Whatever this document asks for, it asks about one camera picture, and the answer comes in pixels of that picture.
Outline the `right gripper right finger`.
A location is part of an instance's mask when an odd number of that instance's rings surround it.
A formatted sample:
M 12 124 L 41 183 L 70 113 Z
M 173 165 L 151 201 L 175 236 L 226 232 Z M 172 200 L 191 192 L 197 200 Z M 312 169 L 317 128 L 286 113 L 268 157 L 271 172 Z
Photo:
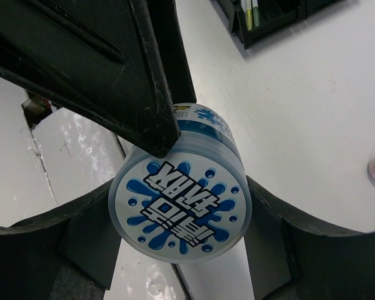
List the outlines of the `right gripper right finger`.
M 375 299 L 375 231 L 323 221 L 247 181 L 244 243 L 255 299 Z

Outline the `yellow slim pen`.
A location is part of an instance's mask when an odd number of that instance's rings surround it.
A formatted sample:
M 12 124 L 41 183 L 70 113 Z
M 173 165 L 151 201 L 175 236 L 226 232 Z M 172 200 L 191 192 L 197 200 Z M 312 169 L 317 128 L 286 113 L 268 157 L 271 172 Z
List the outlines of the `yellow slim pen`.
M 241 7 L 248 31 L 253 29 L 253 5 L 251 0 L 241 0 Z

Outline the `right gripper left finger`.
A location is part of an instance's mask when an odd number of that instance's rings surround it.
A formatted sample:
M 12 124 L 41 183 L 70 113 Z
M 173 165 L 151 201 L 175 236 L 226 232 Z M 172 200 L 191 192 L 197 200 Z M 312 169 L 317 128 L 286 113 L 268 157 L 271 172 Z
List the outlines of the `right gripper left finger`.
M 108 210 L 110 185 L 0 226 L 0 299 L 103 299 L 121 243 Z

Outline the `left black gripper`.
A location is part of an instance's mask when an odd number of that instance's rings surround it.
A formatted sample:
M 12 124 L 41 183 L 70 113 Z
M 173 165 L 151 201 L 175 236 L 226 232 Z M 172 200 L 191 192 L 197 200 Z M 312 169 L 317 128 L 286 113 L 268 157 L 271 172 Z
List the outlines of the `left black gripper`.
M 163 158 L 195 103 L 174 1 L 2 1 L 0 77 Z

